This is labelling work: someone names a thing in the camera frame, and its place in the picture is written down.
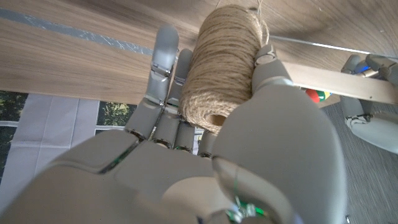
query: wood grain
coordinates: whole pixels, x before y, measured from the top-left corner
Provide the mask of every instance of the wood grain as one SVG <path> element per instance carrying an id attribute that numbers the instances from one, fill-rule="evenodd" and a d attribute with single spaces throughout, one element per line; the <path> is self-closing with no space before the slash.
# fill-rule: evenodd
<path id="1" fill-rule="evenodd" d="M 161 24 L 176 26 L 180 47 L 219 0 L 0 0 L 0 7 L 152 48 Z M 256 6 L 255 0 L 223 0 Z M 262 16 L 273 35 L 398 55 L 396 0 L 264 0 Z M 349 53 L 273 41 L 283 61 L 338 71 Z"/>
<path id="2" fill-rule="evenodd" d="M 294 85 L 362 100 L 398 105 L 398 88 L 387 81 L 284 63 Z"/>
<path id="3" fill-rule="evenodd" d="M 0 89 L 137 104 L 150 57 L 0 19 Z"/>

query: wire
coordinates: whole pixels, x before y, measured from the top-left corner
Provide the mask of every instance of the wire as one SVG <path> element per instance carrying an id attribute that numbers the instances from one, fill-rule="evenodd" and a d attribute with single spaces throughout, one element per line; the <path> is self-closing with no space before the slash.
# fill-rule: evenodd
<path id="1" fill-rule="evenodd" d="M 279 36 L 276 36 L 276 35 L 270 35 L 269 38 L 275 39 L 275 40 L 283 40 L 283 41 L 295 42 L 295 43 L 299 43 L 299 44 L 307 44 L 307 45 L 312 45 L 312 46 L 325 47 L 325 48 L 335 49 L 335 50 L 344 50 L 344 51 L 347 51 L 347 52 L 353 52 L 353 53 L 358 53 L 358 54 L 367 54 L 367 55 L 371 54 L 371 55 L 377 55 L 377 56 L 382 56 L 382 57 L 386 57 L 386 58 L 398 59 L 397 56 L 377 54 L 377 53 L 374 53 L 374 52 L 367 52 L 367 51 L 364 51 L 364 50 L 349 49 L 349 48 L 346 48 L 346 47 L 337 47 L 337 46 L 332 46 L 332 45 L 327 45 L 327 44 L 319 44 L 319 43 L 314 43 L 314 42 L 309 42 L 309 41 L 304 41 L 304 40 L 297 40 L 297 39 L 288 38 L 288 37 L 279 37 Z"/>

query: tree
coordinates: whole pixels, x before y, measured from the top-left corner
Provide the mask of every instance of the tree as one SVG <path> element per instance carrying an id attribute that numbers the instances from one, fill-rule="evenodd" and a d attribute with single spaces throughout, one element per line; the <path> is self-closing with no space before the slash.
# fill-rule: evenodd
<path id="1" fill-rule="evenodd" d="M 16 129 L 15 127 L 0 127 L 0 183 Z"/>
<path id="2" fill-rule="evenodd" d="M 27 93 L 0 91 L 0 121 L 19 121 Z"/>
<path id="3" fill-rule="evenodd" d="M 125 126 L 137 105 L 100 102 L 97 125 Z"/>

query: gray robotic hand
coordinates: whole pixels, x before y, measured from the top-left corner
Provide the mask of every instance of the gray robotic hand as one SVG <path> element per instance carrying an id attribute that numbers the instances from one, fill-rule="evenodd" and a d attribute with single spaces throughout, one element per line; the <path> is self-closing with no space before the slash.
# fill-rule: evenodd
<path id="1" fill-rule="evenodd" d="M 147 92 L 124 131 L 105 131 L 52 161 L 0 223 L 341 224 L 345 165 L 338 135 L 272 46 L 256 56 L 253 97 L 192 154 L 178 113 L 191 51 L 160 28 Z"/>
<path id="2" fill-rule="evenodd" d="M 385 57 L 368 55 L 364 61 L 352 55 L 341 72 L 365 78 L 379 75 L 398 88 L 398 63 Z M 341 96 L 345 121 L 357 137 L 398 154 L 398 115 L 373 113 L 371 101 Z"/>

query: ball of twine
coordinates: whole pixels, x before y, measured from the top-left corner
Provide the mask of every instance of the ball of twine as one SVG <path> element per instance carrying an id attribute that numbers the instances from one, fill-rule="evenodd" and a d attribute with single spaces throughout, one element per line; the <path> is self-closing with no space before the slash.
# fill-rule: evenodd
<path id="1" fill-rule="evenodd" d="M 250 99 L 254 57 L 268 40 L 256 12 L 221 7 L 200 27 L 180 101 L 181 114 L 191 124 L 218 133 L 228 115 Z"/>

